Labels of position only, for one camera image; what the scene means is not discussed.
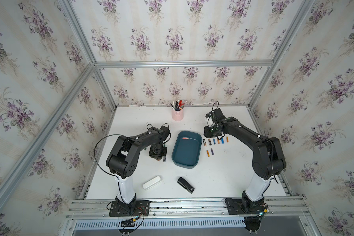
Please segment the teal plastic storage box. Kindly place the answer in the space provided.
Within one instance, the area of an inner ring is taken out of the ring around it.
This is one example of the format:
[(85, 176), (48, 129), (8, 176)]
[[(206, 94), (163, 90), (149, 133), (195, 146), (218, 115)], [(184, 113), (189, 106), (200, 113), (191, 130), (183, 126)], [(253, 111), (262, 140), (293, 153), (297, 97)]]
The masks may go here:
[(200, 134), (191, 131), (181, 131), (176, 139), (172, 152), (172, 160), (175, 165), (187, 169), (194, 168), (198, 162), (203, 139)]

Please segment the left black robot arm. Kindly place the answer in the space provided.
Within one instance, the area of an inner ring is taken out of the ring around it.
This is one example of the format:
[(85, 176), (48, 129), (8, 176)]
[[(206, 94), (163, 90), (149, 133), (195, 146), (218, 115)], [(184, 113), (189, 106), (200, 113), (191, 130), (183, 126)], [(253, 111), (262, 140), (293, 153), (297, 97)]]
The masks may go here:
[(149, 157), (157, 161), (164, 159), (167, 155), (165, 143), (170, 137), (168, 126), (163, 125), (160, 128), (150, 127), (146, 132), (135, 136), (120, 135), (117, 138), (107, 157), (106, 166), (118, 178), (120, 193), (117, 198), (121, 203), (130, 205), (136, 201), (131, 176), (137, 168), (141, 151), (149, 147)]

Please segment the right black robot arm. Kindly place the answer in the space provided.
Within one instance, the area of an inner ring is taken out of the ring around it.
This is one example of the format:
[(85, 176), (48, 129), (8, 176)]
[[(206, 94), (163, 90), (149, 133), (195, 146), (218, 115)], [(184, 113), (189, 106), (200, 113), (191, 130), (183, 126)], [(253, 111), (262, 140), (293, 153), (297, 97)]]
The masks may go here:
[(287, 166), (279, 139), (260, 135), (233, 117), (215, 118), (214, 115), (206, 114), (206, 119), (207, 126), (204, 128), (206, 138), (221, 138), (228, 134), (252, 150), (254, 175), (242, 198), (249, 202), (263, 199), (271, 179)]

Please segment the white oblong case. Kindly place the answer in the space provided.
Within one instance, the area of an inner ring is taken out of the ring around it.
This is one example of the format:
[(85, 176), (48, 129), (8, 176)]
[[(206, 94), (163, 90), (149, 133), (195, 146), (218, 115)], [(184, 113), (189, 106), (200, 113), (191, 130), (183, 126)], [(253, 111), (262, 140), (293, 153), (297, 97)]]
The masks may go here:
[(144, 190), (148, 190), (148, 189), (150, 189), (152, 187), (155, 187), (159, 183), (161, 183), (161, 181), (162, 181), (161, 177), (160, 176), (156, 176), (153, 179), (151, 179), (151, 180), (147, 181), (146, 183), (144, 183), (142, 185), (142, 187), (143, 187)]

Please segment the black stapler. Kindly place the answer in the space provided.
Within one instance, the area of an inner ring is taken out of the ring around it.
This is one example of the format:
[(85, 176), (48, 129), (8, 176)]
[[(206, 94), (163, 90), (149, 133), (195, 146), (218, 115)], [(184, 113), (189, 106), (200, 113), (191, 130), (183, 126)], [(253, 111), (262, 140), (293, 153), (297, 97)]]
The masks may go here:
[(183, 177), (179, 177), (178, 184), (182, 188), (184, 188), (186, 191), (188, 191), (190, 194), (192, 194), (195, 190), (195, 188), (188, 181), (186, 181)]

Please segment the pink pen holder cup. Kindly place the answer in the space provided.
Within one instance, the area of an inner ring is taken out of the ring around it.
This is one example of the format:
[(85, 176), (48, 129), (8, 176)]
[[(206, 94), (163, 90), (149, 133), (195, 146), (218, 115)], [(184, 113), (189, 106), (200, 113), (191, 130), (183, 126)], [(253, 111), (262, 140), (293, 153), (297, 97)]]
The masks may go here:
[(172, 119), (176, 122), (182, 121), (184, 118), (184, 110), (172, 109)]

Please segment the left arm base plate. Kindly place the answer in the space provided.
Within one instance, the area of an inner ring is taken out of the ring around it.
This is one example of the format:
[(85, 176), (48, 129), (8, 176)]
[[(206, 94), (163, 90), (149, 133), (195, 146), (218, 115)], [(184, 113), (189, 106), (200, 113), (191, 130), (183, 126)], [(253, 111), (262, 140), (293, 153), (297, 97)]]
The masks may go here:
[(110, 217), (120, 216), (148, 216), (150, 201), (134, 200), (129, 204), (121, 202), (119, 199), (113, 201), (109, 207)]

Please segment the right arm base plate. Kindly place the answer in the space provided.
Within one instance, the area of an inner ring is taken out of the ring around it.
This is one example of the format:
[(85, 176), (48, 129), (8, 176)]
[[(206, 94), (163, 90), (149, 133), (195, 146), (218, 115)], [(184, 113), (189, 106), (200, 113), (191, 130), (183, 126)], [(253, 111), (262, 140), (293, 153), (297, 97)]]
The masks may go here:
[(262, 216), (267, 212), (268, 209), (268, 205), (264, 202), (264, 198), (256, 202), (252, 202), (247, 198), (226, 198), (224, 202), (230, 215), (249, 214)]

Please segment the aluminium front rail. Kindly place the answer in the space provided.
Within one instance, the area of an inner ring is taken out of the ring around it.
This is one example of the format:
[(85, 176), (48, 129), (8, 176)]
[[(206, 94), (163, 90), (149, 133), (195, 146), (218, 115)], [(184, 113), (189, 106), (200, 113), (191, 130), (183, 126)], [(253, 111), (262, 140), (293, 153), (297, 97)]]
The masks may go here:
[[(131, 218), (131, 215), (119, 213), (111, 207), (110, 200), (73, 200), (66, 213), (67, 220)], [(266, 197), (266, 216), (300, 216), (310, 215), (302, 197)], [(257, 216), (240, 210), (236, 204), (228, 208), (224, 198), (176, 198), (149, 199), (145, 208), (146, 217), (181, 218), (181, 217), (227, 217), (238, 214), (243, 217)]]

